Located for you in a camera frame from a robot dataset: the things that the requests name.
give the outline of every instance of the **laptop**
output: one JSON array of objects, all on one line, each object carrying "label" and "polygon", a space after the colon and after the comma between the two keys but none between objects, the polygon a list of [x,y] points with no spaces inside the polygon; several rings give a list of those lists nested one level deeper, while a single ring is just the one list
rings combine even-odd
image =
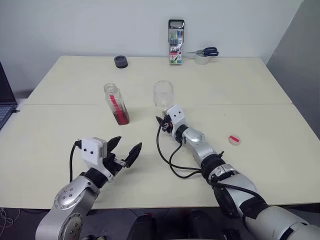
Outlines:
[{"label": "laptop", "polygon": [[0,129],[15,111],[17,101],[0,62]]}]

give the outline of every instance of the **floor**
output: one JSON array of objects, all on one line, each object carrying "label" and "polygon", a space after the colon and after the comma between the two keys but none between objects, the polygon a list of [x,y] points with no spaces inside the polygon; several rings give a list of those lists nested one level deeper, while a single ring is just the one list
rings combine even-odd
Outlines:
[{"label": "floor", "polygon": [[[291,208],[290,211],[298,216],[320,227],[320,208],[319,204],[313,207],[296,207],[307,211],[301,211]],[[163,231],[172,226],[179,225],[188,212],[195,208],[144,208],[144,209],[107,209],[93,210],[86,217],[81,237],[87,235],[107,236],[108,240],[126,240],[132,224],[137,216],[145,213],[152,214],[157,219],[158,231]],[[197,208],[208,213],[220,228],[233,228],[241,232],[243,240],[255,240],[251,234],[244,228],[239,219],[230,219],[222,215],[218,207]],[[7,214],[14,218],[18,214],[16,208],[6,208]],[[13,226],[4,230],[0,240],[34,240],[37,226],[46,212],[31,210],[21,211],[20,217]]]}]

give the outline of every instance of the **black cable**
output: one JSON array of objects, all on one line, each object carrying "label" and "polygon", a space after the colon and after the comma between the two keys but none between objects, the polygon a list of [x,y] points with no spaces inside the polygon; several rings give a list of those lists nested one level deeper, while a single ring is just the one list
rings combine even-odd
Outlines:
[{"label": "black cable", "polygon": [[71,152],[70,152],[70,161],[69,161],[70,183],[71,183],[72,180],[73,180],[73,177],[72,177],[72,175],[73,175],[73,173],[72,173],[72,159],[73,159],[73,156],[74,156],[75,148],[76,148],[76,144],[73,144],[72,149],[71,149]]},{"label": "black cable", "polygon": [[29,210],[26,210],[24,208],[20,208],[21,211],[24,211],[25,213],[28,213],[28,214],[42,214],[42,213],[47,213],[49,210],[35,210],[35,211],[29,211]]},{"label": "black cable", "polygon": [[177,177],[179,177],[179,178],[181,178],[181,179],[187,179],[187,178],[190,178],[191,176],[193,176],[193,175],[195,175],[195,174],[200,174],[201,171],[199,170],[199,171],[194,171],[194,172],[190,173],[190,174],[187,175],[187,176],[181,176],[181,175],[179,175],[179,174],[174,170],[173,164],[171,163],[171,161],[172,161],[173,156],[176,154],[176,152],[179,151],[179,149],[180,149],[181,147],[182,147],[182,142],[181,142],[180,145],[177,147],[177,149],[174,150],[174,152],[171,154],[171,156],[170,156],[170,158],[169,158],[169,166],[170,166],[170,168],[171,168],[171,171],[174,173],[174,175],[176,175]]},{"label": "black cable", "polygon": [[177,165],[174,165],[174,164],[172,164],[172,163],[169,163],[169,161],[162,155],[161,150],[160,150],[160,146],[159,146],[159,134],[160,134],[160,130],[161,130],[161,125],[159,125],[158,132],[156,133],[156,147],[157,147],[157,149],[158,149],[158,152],[159,152],[159,154],[160,154],[160,157],[161,157],[168,165],[171,165],[171,166],[174,167],[174,168],[177,168],[177,169],[185,169],[185,170],[201,171],[200,168],[177,166]]},{"label": "black cable", "polygon": [[260,196],[258,193],[251,191],[249,189],[240,187],[240,186],[234,186],[234,185],[229,185],[229,184],[225,184],[225,183],[220,183],[220,182],[209,182],[209,184],[213,187],[217,187],[217,188],[229,188],[229,189],[235,189],[241,192],[245,192],[247,194],[251,194],[254,197],[256,197],[257,199],[259,199],[261,202],[265,203],[266,201],[263,199],[262,196]]}]

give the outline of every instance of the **red liquid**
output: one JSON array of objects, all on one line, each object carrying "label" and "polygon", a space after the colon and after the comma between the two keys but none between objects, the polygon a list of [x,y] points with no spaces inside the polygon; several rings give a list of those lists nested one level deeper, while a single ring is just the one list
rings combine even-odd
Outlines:
[{"label": "red liquid", "polygon": [[124,107],[124,110],[119,110],[121,113],[121,116],[119,116],[118,112],[113,112],[113,116],[116,119],[117,123],[119,125],[126,125],[129,123],[129,114],[127,112],[126,107]]}]

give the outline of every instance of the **clear bottle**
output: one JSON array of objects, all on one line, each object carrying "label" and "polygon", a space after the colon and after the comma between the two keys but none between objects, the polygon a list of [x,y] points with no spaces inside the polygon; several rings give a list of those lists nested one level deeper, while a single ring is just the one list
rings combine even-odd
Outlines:
[{"label": "clear bottle", "polygon": [[119,125],[126,125],[129,123],[129,114],[126,109],[124,100],[121,96],[119,88],[114,83],[107,83],[104,85],[105,100]]}]

